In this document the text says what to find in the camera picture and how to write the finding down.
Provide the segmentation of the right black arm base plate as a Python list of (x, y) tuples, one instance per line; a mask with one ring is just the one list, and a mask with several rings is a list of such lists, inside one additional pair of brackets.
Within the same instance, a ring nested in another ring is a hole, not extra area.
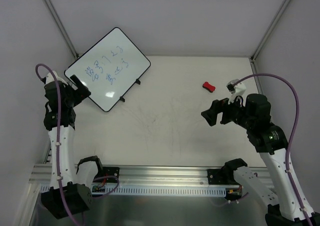
[(206, 172), (209, 185), (238, 185), (228, 170), (209, 168)]

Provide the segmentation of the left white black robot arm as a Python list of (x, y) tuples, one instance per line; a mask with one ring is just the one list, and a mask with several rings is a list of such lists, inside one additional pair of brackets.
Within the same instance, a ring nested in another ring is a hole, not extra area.
[(91, 95), (89, 89), (73, 75), (73, 89), (56, 72), (49, 73), (44, 82), (44, 126), (51, 146), (51, 179), (49, 190), (41, 194), (42, 205), (56, 218), (63, 219), (88, 211), (93, 196), (91, 185), (104, 177), (98, 156), (89, 156), (74, 162), (75, 106)]

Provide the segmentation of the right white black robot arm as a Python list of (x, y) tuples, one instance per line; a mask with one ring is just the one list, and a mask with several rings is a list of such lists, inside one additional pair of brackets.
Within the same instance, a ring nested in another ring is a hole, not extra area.
[(240, 96), (234, 102), (228, 98), (214, 100), (201, 116), (212, 127), (218, 114), (222, 114), (222, 125), (233, 122), (246, 130), (249, 142), (268, 169), (275, 192), (261, 183), (241, 158), (227, 161), (213, 175), (213, 181), (244, 187), (249, 196), (266, 208), (265, 221), (269, 226), (318, 226), (320, 214), (305, 199), (291, 160), (286, 158), (289, 144), (283, 130), (271, 122), (267, 97), (253, 93), (244, 101), (245, 105)]

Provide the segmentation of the white whiteboard with black rim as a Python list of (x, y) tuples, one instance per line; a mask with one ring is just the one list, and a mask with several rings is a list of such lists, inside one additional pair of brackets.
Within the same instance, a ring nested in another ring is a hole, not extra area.
[(88, 49), (65, 71), (88, 87), (89, 98), (109, 112), (150, 68), (150, 60), (119, 28), (115, 27)]

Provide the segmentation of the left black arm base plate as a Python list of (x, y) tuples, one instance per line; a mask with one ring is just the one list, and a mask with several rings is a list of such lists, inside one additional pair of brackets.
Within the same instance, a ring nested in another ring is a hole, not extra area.
[(116, 183), (115, 177), (119, 177), (120, 168), (115, 166), (103, 166), (102, 168), (103, 170), (98, 171), (93, 182), (99, 184)]

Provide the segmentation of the red and black eraser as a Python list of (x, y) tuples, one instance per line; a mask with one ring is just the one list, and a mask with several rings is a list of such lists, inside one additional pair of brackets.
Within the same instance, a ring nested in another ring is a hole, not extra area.
[(216, 90), (216, 87), (211, 85), (209, 82), (205, 81), (203, 84), (202, 84), (202, 88), (207, 90), (208, 92), (210, 93), (213, 93), (215, 90)]

